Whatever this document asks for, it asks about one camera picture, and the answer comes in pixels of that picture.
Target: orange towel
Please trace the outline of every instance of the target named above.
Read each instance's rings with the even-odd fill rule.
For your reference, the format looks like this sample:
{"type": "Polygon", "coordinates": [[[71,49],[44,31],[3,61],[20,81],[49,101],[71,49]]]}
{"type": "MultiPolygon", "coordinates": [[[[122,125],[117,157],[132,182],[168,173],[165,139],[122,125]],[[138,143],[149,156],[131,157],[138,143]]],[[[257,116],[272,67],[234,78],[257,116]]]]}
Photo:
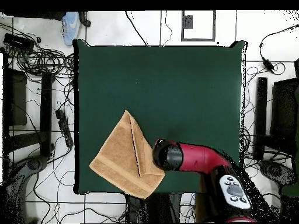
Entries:
{"type": "Polygon", "coordinates": [[[136,120],[125,111],[89,167],[98,175],[138,198],[147,198],[165,172],[152,160],[152,148],[136,120]]]}

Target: blue shoe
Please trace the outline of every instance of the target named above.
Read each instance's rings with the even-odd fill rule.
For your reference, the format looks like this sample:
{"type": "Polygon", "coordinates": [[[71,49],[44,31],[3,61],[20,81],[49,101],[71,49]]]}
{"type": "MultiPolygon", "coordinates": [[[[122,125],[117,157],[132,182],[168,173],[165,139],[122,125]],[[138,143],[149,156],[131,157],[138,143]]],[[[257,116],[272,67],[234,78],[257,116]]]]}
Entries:
{"type": "Polygon", "coordinates": [[[72,45],[73,39],[77,38],[79,27],[80,27],[80,19],[78,12],[67,12],[65,16],[62,18],[62,35],[64,39],[64,44],[67,46],[72,45]]]}

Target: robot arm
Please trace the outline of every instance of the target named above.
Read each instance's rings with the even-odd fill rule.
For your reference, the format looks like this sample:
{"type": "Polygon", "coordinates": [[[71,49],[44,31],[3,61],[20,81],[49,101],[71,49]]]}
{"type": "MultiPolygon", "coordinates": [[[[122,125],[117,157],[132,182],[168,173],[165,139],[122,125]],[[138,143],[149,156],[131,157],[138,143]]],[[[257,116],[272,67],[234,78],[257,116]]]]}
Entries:
{"type": "Polygon", "coordinates": [[[255,222],[251,202],[230,162],[209,147],[175,143],[164,139],[153,148],[155,164],[164,170],[202,173],[211,201],[198,202],[213,207],[207,222],[255,222]]]}

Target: white tile floor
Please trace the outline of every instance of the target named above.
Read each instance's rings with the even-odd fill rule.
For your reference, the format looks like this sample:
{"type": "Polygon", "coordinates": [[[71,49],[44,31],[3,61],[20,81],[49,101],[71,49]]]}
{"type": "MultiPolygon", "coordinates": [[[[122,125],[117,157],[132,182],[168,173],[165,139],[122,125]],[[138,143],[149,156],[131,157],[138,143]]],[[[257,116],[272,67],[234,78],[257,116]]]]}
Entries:
{"type": "MultiPolygon", "coordinates": [[[[259,55],[259,43],[264,36],[277,32],[288,26],[292,26],[299,23],[299,18],[296,13],[280,10],[218,10],[216,17],[216,39],[215,42],[181,42],[181,11],[169,10],[162,12],[160,10],[145,11],[145,12],[128,12],[129,17],[132,19],[140,35],[149,45],[165,44],[166,46],[202,46],[213,45],[216,46],[230,46],[235,40],[248,41],[248,49],[246,52],[246,68],[257,67],[263,68],[261,58],[259,55]]],[[[144,43],[139,38],[131,23],[127,20],[124,12],[88,12],[88,19],[92,22],[90,28],[86,29],[81,27],[78,38],[86,40],[90,45],[143,45],[144,43]]],[[[0,23],[6,25],[12,25],[14,28],[24,32],[33,33],[41,38],[40,45],[43,48],[52,48],[62,51],[65,55],[73,53],[72,47],[64,45],[62,35],[60,33],[61,23],[56,20],[46,19],[25,19],[25,18],[0,18],[0,23]]],[[[6,30],[0,29],[0,46],[2,46],[3,36],[6,30]]],[[[286,66],[286,71],[280,75],[275,76],[270,72],[266,72],[263,76],[268,77],[269,84],[269,99],[271,98],[271,88],[275,81],[282,79],[288,79],[295,77],[294,72],[294,60],[299,58],[299,46],[298,43],[299,29],[284,32],[276,36],[270,36],[264,41],[264,47],[262,52],[264,57],[271,61],[283,61],[286,66]]],[[[282,65],[278,65],[279,70],[282,70],[282,65]]],[[[249,84],[249,93],[251,102],[255,101],[255,77],[249,84]]],[[[68,79],[60,80],[61,83],[67,84],[68,79]]],[[[27,103],[26,110],[29,116],[32,118],[34,125],[39,129],[39,106],[40,97],[32,92],[39,92],[40,85],[38,83],[27,82],[27,103]]],[[[54,89],[63,90],[63,87],[55,82],[53,84],[54,89]]],[[[64,101],[65,96],[61,91],[53,91],[53,108],[57,109],[60,102],[64,101]]],[[[74,114],[72,108],[66,108],[69,122],[74,122],[74,114]]],[[[245,125],[249,128],[253,122],[253,112],[251,111],[245,116],[245,125]]],[[[74,130],[74,125],[70,125],[70,130],[74,130]]],[[[26,126],[14,127],[11,131],[11,135],[17,135],[26,131],[33,131],[31,123],[28,122],[26,126]]],[[[58,127],[58,121],[53,114],[53,142],[59,138],[60,132],[58,127]]],[[[64,140],[61,138],[57,141],[56,154],[58,157],[67,151],[64,140]]],[[[11,153],[11,159],[14,161],[21,160],[28,156],[28,154],[37,149],[38,145],[33,145],[24,149],[17,150],[11,153]]],[[[49,222],[56,224],[57,220],[54,217],[54,208],[59,202],[59,221],[62,219],[62,223],[100,223],[106,218],[98,216],[91,210],[85,208],[92,208],[98,213],[109,215],[112,217],[120,216],[125,209],[125,199],[120,194],[105,194],[105,193],[90,193],[88,195],[76,195],[73,193],[72,186],[74,183],[74,150],[68,154],[63,160],[58,160],[54,164],[50,164],[47,168],[40,173],[38,187],[36,189],[38,195],[43,197],[47,201],[51,201],[50,213],[44,220],[44,223],[49,222]],[[57,167],[55,174],[53,173],[53,167],[57,167]],[[61,182],[65,185],[60,185],[59,192],[57,194],[57,188],[59,185],[58,179],[68,172],[61,182]],[[80,212],[77,215],[66,214],[80,212]]],[[[248,169],[248,173],[251,176],[256,174],[257,170],[253,167],[248,169]]],[[[258,173],[252,178],[257,188],[262,193],[275,193],[278,194],[278,188],[274,182],[264,178],[261,173],[258,173]]],[[[41,202],[32,192],[33,185],[36,181],[36,176],[33,176],[27,186],[26,190],[26,207],[29,217],[37,216],[41,220],[44,218],[48,211],[48,205],[41,202]]],[[[182,203],[189,202],[191,199],[190,194],[183,195],[182,203]]],[[[280,202],[272,196],[265,197],[266,201],[270,205],[279,206],[280,202]]]]}

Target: dark green table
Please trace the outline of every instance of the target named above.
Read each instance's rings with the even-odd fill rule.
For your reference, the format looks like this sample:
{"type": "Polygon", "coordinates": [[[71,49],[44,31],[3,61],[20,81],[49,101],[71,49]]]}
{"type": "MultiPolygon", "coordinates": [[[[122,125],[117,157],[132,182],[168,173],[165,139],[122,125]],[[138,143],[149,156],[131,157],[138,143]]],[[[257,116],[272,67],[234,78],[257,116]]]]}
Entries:
{"type": "MultiPolygon", "coordinates": [[[[125,109],[150,145],[157,138],[207,145],[224,150],[238,162],[244,44],[88,47],[78,40],[74,45],[79,72],[74,190],[80,194],[121,192],[89,164],[125,109]]],[[[198,174],[170,171],[155,192],[198,191],[198,174]]]]}

